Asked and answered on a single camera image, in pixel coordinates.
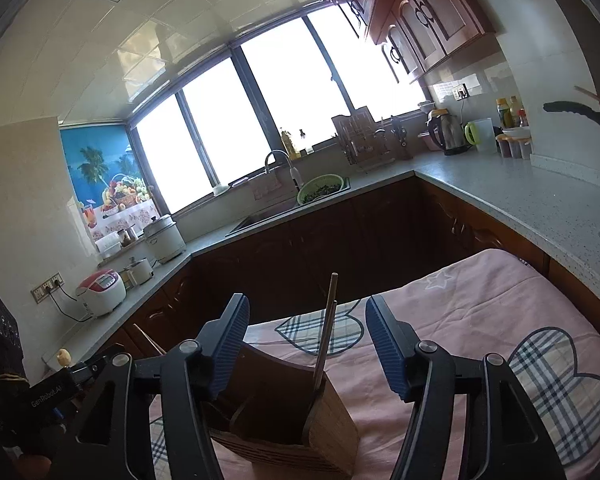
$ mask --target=palm tree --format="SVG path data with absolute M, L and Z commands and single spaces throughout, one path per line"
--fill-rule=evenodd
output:
M 120 165 L 120 173 L 125 175 L 133 175 L 136 171 L 136 163 L 133 159 L 129 159 L 127 153 L 124 153 L 119 159 L 118 164 Z
M 80 153 L 87 160 L 87 162 L 78 166 L 84 179 L 89 184 L 102 182 L 105 186 L 109 187 L 109 184 L 104 180 L 104 175 L 109 171 L 109 167 L 104 163 L 102 150 L 96 150 L 91 146 L 87 146 L 86 148 L 80 148 Z

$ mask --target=screw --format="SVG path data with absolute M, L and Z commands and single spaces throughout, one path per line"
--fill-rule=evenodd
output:
M 193 339 L 187 339 L 180 343 L 178 348 L 183 354 L 191 354 L 198 349 L 198 343 L 193 341 Z
M 433 352 L 435 352 L 438 349 L 438 345 L 435 344 L 433 341 L 425 339 L 418 343 L 418 348 L 420 348 L 420 350 L 426 352 L 427 354 L 433 354 Z
M 487 361 L 494 366 L 500 366 L 504 363 L 504 359 L 499 354 L 489 354 L 487 355 Z
M 116 355 L 111 362 L 114 366 L 124 366 L 129 362 L 129 356 L 127 354 Z

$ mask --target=ceiling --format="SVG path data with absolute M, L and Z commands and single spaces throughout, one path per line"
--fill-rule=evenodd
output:
M 0 126 L 127 118 L 257 25 L 319 0 L 29 0 L 0 39 Z

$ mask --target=wooden utensil holder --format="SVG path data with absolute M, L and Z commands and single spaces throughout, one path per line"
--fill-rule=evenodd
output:
M 325 374 L 244 344 L 226 390 L 204 405 L 211 438 L 250 462 L 350 478 L 358 430 Z

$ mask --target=blue gripper pad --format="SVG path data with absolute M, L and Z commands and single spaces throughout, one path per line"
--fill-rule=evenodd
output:
M 406 400 L 410 387 L 406 380 L 405 364 L 408 358 L 415 355 L 414 346 L 419 341 L 418 337 L 410 325 L 395 319 L 379 294 L 366 300 L 365 319 L 389 387 L 402 400 Z M 405 334 L 403 325 L 410 337 Z
M 234 294 L 220 319 L 205 323 L 198 334 L 196 341 L 202 345 L 202 355 L 210 358 L 212 363 L 208 386 L 211 399 L 215 399 L 229 383 L 248 325 L 249 300 L 243 294 Z

